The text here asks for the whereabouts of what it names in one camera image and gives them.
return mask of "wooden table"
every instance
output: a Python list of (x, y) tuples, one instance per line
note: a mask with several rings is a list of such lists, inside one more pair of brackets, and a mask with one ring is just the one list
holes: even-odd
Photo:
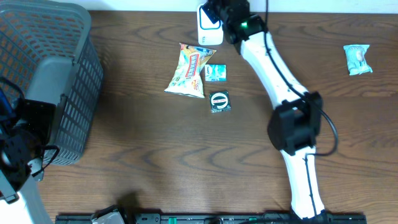
[[(86, 152), (50, 166), (39, 183), (52, 218), (121, 202), (163, 212), (288, 210), (285, 163), (267, 136), (272, 107), (248, 63), (224, 42), (209, 63), (226, 64), (232, 111), (164, 93), (179, 42), (197, 45), (196, 14), (91, 12), (91, 37), (105, 81)], [(320, 193), (332, 212), (398, 222), (398, 16), (270, 14), (275, 44), (297, 79), (323, 96), (340, 134), (337, 154), (317, 159)], [(343, 50), (371, 44), (373, 73), (349, 76)], [(318, 150), (331, 148), (323, 122)]]

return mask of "basket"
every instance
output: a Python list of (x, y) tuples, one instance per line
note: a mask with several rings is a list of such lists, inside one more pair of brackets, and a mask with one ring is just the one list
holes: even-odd
[[(60, 153), (53, 164), (79, 161), (100, 95), (103, 69), (90, 28), (88, 11), (76, 4), (0, 0), (0, 74), (27, 99), (57, 105), (49, 144)], [(19, 97), (0, 87), (10, 101)]]

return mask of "chip bag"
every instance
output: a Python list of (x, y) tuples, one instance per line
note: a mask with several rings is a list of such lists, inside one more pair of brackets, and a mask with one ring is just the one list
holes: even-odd
[(203, 47), (181, 44), (180, 59), (174, 77), (165, 92), (204, 98), (200, 71), (216, 53)]
[(357, 75), (365, 72), (373, 72), (372, 68), (366, 63), (365, 53), (370, 45), (346, 45), (344, 50), (347, 56), (347, 66), (349, 75)]

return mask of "white backdrop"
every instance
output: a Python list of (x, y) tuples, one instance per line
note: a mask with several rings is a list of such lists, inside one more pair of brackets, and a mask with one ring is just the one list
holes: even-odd
[[(88, 10), (196, 11), (206, 0), (56, 0)], [(264, 11), (265, 0), (249, 0), (253, 12)], [(398, 0), (269, 0), (272, 12), (398, 13)]]

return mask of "circular label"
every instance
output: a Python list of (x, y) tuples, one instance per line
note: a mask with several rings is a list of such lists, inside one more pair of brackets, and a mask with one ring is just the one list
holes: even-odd
[(217, 109), (223, 109), (228, 105), (228, 97), (224, 93), (215, 93), (210, 101), (211, 105), (216, 106)]

